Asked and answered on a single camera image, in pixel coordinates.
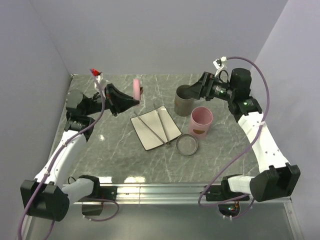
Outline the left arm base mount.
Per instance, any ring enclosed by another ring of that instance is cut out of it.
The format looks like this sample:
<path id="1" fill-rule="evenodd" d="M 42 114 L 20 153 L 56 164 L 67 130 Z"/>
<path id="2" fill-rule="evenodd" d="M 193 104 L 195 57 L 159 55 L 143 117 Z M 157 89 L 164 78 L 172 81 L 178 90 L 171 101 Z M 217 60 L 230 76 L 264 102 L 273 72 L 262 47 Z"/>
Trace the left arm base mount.
<path id="1" fill-rule="evenodd" d="M 116 202 L 117 193 L 117 186 L 101 186 L 97 192 L 83 196 L 76 202 L 81 203 L 81 213 L 85 219 L 93 222 L 102 222 L 114 218 L 119 212 L 120 205 Z M 115 212 L 108 217 L 95 219 L 95 217 L 100 217 L 108 207 L 115 210 Z"/>

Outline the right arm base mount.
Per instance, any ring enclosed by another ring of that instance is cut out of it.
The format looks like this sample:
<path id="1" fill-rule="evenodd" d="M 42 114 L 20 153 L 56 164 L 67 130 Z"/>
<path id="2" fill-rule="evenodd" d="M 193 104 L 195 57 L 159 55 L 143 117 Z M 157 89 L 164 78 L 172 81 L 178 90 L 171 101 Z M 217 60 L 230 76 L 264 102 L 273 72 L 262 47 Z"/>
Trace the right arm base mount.
<path id="1" fill-rule="evenodd" d="M 212 185 L 208 189 L 208 191 L 204 194 L 205 200 L 207 202 L 223 202 L 228 199 L 233 199 L 236 197 L 240 197 L 244 195 L 241 192 L 232 192 L 230 188 L 226 184 L 221 185 Z M 231 200 L 229 202 L 225 202 L 218 205 L 218 211 L 222 215 L 223 218 L 233 218 L 239 215 L 241 206 L 240 202 L 249 201 L 250 197 L 248 195 L 236 199 Z"/>

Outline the pink lid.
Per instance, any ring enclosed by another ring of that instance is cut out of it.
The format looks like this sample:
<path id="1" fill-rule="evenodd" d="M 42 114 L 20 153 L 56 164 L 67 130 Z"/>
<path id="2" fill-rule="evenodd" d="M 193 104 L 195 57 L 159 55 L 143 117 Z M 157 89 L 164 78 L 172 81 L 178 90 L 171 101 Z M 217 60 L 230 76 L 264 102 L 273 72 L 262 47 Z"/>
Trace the pink lid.
<path id="1" fill-rule="evenodd" d="M 143 87 L 140 85 L 140 80 L 137 78 L 134 78 L 132 83 L 133 83 L 132 97 L 134 100 L 140 101 L 141 95 L 143 93 Z"/>

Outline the grey lid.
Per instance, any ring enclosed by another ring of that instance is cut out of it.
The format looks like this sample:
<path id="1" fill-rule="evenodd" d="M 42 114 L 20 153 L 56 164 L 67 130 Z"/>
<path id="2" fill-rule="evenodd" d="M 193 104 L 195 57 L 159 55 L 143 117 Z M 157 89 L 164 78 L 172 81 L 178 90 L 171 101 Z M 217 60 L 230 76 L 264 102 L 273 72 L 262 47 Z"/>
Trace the grey lid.
<path id="1" fill-rule="evenodd" d="M 198 146 L 198 140 L 191 134 L 182 134 L 176 140 L 176 149 L 183 156 L 193 155 Z"/>

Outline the metal tongs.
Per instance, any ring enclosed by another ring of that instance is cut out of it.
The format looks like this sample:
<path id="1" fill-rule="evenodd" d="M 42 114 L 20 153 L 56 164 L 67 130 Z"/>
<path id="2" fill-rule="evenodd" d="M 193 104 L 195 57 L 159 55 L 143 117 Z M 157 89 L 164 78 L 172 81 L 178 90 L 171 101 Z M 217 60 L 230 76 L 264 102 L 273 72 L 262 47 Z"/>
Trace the metal tongs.
<path id="1" fill-rule="evenodd" d="M 168 146 L 170 144 L 165 125 L 161 118 L 161 114 L 157 105 L 153 105 L 153 110 L 143 115 L 133 111 L 135 122 L 139 123 L 137 127 L 133 125 L 134 130 L 143 146 L 148 151 L 161 145 Z"/>

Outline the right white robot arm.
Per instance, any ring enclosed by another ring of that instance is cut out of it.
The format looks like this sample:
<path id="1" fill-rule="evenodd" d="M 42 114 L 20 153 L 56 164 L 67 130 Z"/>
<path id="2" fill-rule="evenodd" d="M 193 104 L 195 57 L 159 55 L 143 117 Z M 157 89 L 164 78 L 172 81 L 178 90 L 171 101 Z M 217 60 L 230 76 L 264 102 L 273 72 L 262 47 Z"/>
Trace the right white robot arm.
<path id="1" fill-rule="evenodd" d="M 289 163 L 272 137 L 258 101 L 250 95 L 251 72 L 235 68 L 229 81 L 204 72 L 200 79 L 185 90 L 196 100 L 210 101 L 214 98 L 228 103 L 228 109 L 244 131 L 258 162 L 257 176 L 229 175 L 221 181 L 220 193 L 226 200 L 241 195 L 252 196 L 257 202 L 289 197 L 301 175 L 297 165 Z"/>

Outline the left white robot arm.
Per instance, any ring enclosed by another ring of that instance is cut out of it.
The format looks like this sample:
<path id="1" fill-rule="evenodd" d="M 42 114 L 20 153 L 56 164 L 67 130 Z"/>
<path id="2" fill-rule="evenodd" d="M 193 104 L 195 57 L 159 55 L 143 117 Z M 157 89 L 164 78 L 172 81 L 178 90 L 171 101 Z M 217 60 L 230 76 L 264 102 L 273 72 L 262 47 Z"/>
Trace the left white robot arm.
<path id="1" fill-rule="evenodd" d="M 60 222 L 69 206 L 82 198 L 96 201 L 101 198 L 98 177 L 82 175 L 69 186 L 63 186 L 69 168 L 78 152 L 88 142 L 98 119 L 91 115 L 110 110 L 117 116 L 137 106 L 143 88 L 137 79 L 133 81 L 133 95 L 120 92 L 109 83 L 102 93 L 92 97 L 79 90 L 72 90 L 66 99 L 66 124 L 61 140 L 45 167 L 33 180 L 25 180 L 21 187 L 24 215 Z"/>

